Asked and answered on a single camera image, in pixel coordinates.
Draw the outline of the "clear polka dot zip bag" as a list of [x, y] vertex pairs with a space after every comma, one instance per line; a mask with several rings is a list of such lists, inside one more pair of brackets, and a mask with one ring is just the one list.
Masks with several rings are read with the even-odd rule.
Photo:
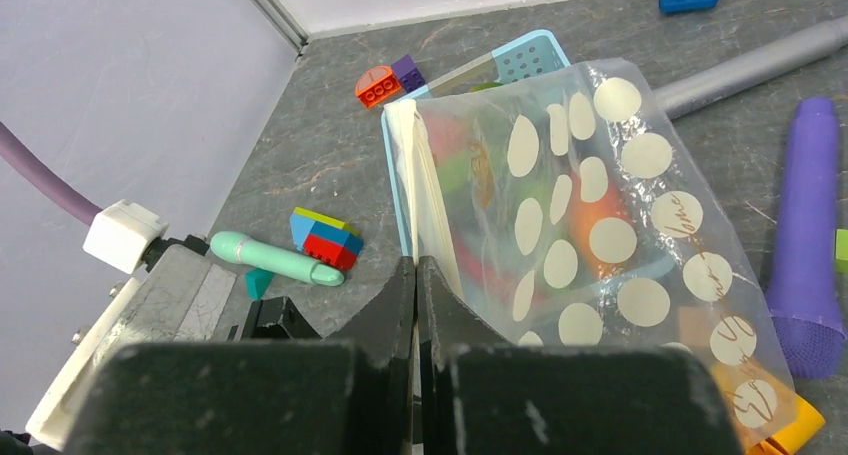
[[578, 63], [383, 112], [405, 252], [517, 345], [665, 346], [713, 376], [744, 447], [795, 391], [763, 292], [638, 67]]

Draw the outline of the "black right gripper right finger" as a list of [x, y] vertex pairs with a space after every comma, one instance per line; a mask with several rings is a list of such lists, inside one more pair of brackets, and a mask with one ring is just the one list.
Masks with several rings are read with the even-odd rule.
[[738, 454], [706, 368], [674, 348], [507, 343], [417, 264], [428, 454]]

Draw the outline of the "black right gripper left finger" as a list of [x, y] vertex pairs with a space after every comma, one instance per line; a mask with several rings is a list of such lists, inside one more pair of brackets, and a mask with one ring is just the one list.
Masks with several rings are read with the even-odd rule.
[[345, 326], [319, 336], [294, 302], [254, 302], [231, 341], [117, 351], [70, 454], [405, 454], [415, 268], [400, 258]]

